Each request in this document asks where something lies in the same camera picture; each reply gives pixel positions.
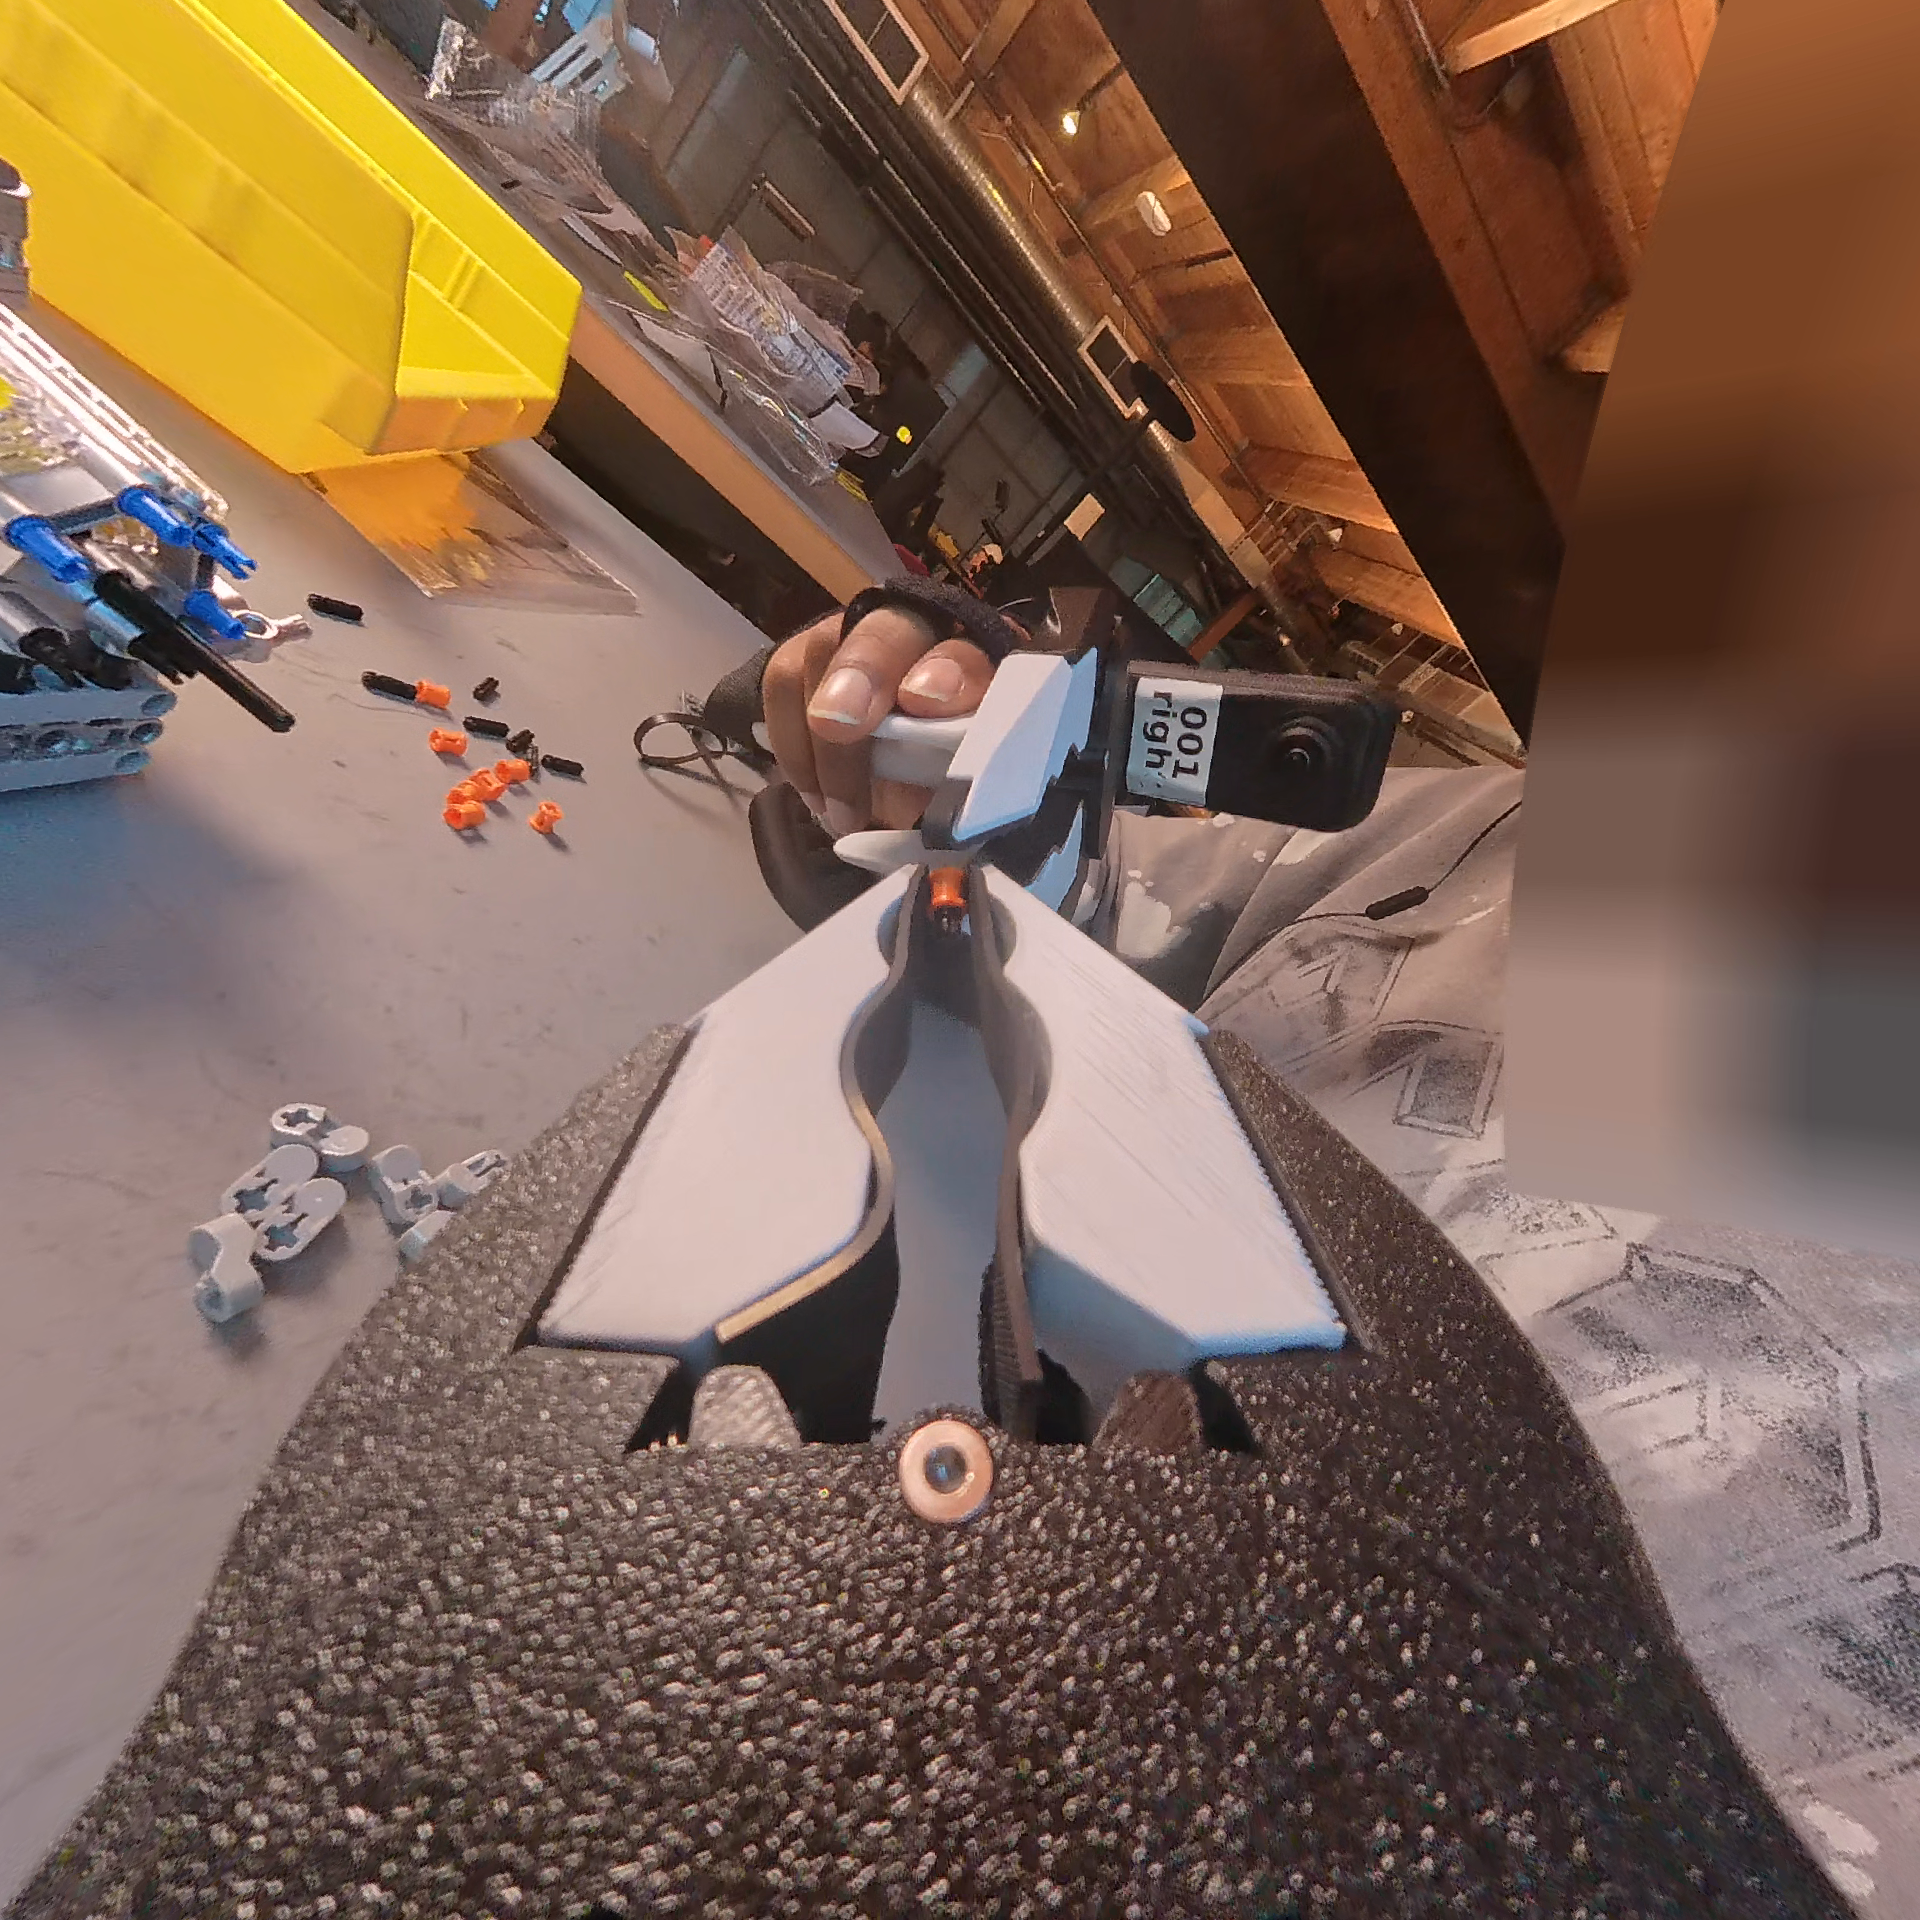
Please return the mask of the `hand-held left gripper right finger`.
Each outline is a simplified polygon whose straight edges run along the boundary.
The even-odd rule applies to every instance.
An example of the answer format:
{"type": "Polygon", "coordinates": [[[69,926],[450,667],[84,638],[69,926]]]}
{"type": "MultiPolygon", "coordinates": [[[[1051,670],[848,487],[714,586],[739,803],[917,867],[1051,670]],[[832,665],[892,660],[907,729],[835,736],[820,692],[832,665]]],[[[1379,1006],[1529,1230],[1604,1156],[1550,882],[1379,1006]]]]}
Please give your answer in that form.
{"type": "Polygon", "coordinates": [[[1205,1049],[1208,1031],[992,869],[976,1010],[1006,1113],[981,1394],[1032,1439],[1046,1366],[1107,1411],[1140,1373],[1334,1353],[1347,1328],[1205,1049]]]}

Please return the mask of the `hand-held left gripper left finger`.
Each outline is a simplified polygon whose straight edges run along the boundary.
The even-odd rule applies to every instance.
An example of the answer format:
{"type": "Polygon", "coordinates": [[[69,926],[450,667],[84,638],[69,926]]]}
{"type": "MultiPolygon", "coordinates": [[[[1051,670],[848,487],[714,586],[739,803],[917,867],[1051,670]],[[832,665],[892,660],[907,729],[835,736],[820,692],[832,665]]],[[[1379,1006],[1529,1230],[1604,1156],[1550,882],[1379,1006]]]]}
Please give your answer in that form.
{"type": "Polygon", "coordinates": [[[761,1371],[800,1436],[863,1446],[899,1298],[878,1125],[907,1055],[925,872],[701,1010],[540,1311],[546,1346],[761,1371]]]}

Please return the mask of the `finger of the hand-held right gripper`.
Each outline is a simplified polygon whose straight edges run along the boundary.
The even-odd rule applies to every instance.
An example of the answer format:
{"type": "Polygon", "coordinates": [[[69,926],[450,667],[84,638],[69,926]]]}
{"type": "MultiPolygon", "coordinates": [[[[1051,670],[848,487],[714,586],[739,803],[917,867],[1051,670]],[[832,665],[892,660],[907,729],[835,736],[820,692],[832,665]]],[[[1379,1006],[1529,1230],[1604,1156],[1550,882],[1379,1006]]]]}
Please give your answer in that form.
{"type": "Polygon", "coordinates": [[[1095,651],[1075,660],[1021,651],[995,667],[948,762],[946,841],[981,841],[1040,811],[1068,756],[1090,741],[1095,689],[1095,651]]]}
{"type": "Polygon", "coordinates": [[[1113,796],[1092,789],[1048,789],[1032,823],[1032,896],[1065,919],[1075,919],[1113,825],[1113,796]]]}

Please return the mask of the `pile of grey connector pieces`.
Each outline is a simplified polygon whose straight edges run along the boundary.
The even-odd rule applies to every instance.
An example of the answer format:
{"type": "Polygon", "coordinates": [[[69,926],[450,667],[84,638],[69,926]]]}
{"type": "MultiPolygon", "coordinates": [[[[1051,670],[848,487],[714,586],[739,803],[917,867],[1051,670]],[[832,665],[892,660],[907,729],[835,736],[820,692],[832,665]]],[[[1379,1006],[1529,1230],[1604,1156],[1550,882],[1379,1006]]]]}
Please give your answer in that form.
{"type": "Polygon", "coordinates": [[[367,1198],[393,1236],[395,1260],[418,1264],[433,1241],[506,1174],[509,1156],[481,1148],[442,1170],[418,1148],[375,1148],[365,1129],[318,1103],[286,1103],[270,1117],[267,1152],[225,1190],[186,1241],[193,1302],[213,1328],[252,1312],[270,1274],[300,1261],[367,1198]]]}

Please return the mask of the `grey toy brick assembly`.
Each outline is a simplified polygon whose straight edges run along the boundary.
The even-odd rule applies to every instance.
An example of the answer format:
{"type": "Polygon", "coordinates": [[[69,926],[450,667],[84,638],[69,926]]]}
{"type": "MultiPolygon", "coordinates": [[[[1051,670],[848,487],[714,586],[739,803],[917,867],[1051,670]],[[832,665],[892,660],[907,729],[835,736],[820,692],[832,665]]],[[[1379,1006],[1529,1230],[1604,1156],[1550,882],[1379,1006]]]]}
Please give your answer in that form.
{"type": "Polygon", "coordinates": [[[29,301],[29,186],[3,167],[3,789],[138,773],[203,681],[272,733],[247,673],[302,617],[252,611],[227,504],[69,363],[29,301]]]}

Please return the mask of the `person's right hand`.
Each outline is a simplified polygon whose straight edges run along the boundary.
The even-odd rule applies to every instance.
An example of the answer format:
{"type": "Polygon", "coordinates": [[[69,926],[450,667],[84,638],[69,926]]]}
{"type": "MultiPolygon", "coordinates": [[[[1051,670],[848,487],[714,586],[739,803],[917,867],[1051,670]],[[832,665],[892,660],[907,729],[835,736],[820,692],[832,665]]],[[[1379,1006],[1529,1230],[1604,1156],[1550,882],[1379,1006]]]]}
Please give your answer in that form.
{"type": "Polygon", "coordinates": [[[891,715],[968,718],[995,673],[966,638],[914,611],[881,608],[852,630],[838,614],[784,641],[761,677],[761,715],[781,777],[835,837],[917,829],[933,795],[876,777],[869,741],[891,715]]]}

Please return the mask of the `group of orange bushes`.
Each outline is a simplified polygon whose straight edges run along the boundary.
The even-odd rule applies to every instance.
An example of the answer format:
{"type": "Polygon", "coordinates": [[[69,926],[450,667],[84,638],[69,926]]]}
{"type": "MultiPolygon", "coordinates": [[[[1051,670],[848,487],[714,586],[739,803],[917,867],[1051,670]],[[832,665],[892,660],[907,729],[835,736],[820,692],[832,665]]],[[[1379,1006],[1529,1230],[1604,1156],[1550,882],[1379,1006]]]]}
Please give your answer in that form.
{"type": "Polygon", "coordinates": [[[445,765],[450,779],[441,800],[445,829],[480,837],[507,815],[511,803],[524,800],[524,825],[543,840],[561,837],[563,806],[543,790],[543,781],[580,777],[585,768],[578,761],[546,754],[530,729],[485,715],[456,718],[448,686],[395,681],[387,686],[387,696],[430,718],[426,747],[445,765]]]}

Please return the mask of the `clear plastic bag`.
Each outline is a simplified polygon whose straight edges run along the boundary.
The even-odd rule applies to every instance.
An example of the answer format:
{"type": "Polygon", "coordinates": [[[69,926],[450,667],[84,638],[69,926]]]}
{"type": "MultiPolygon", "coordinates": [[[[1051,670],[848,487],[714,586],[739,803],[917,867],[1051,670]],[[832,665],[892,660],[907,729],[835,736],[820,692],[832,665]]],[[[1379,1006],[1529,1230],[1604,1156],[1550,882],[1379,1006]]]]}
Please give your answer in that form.
{"type": "Polygon", "coordinates": [[[636,611],[634,593],[481,452],[402,455],[305,473],[304,485],[426,598],[460,608],[636,611]]]}

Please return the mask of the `group of black pins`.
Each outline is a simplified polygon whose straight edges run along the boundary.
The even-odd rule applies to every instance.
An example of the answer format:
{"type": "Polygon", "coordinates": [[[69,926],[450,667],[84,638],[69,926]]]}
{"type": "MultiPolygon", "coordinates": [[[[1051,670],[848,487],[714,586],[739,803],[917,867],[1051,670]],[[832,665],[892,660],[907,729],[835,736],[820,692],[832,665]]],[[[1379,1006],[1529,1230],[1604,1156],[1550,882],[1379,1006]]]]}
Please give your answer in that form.
{"type": "Polygon", "coordinates": [[[481,634],[471,611],[452,611],[445,631],[376,617],[356,599],[312,593],[300,661],[340,668],[342,699],[406,723],[457,777],[503,762],[506,784],[583,784],[587,707],[567,700],[547,657],[522,657],[481,634]]]}

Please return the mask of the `yellow bin holding brass parts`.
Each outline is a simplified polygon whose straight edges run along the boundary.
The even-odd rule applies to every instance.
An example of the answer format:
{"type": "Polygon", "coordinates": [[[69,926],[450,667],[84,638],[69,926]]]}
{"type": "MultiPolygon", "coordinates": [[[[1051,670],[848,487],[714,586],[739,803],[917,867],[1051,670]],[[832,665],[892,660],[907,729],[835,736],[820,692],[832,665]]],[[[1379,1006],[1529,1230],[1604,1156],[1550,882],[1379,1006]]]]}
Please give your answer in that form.
{"type": "Polygon", "coordinates": [[[412,201],[272,65],[282,5],[3,11],[36,291],[274,464],[436,441],[404,387],[412,201]]]}

